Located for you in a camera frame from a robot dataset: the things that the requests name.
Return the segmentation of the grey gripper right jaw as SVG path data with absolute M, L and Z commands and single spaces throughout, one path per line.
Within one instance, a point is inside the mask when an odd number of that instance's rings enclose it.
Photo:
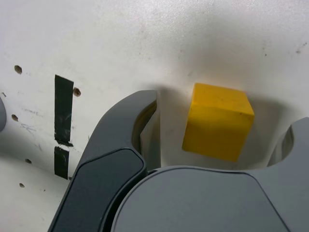
M 290 154 L 275 165 L 232 172 L 162 168 L 120 204 L 113 232 L 306 232 L 309 120 L 288 129 Z

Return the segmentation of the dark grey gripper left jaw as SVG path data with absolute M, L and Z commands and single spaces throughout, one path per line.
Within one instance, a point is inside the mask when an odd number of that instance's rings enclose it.
M 109 232 L 127 193 L 148 174 L 140 134 L 157 109 L 154 90 L 135 92 L 95 127 L 49 230 Z

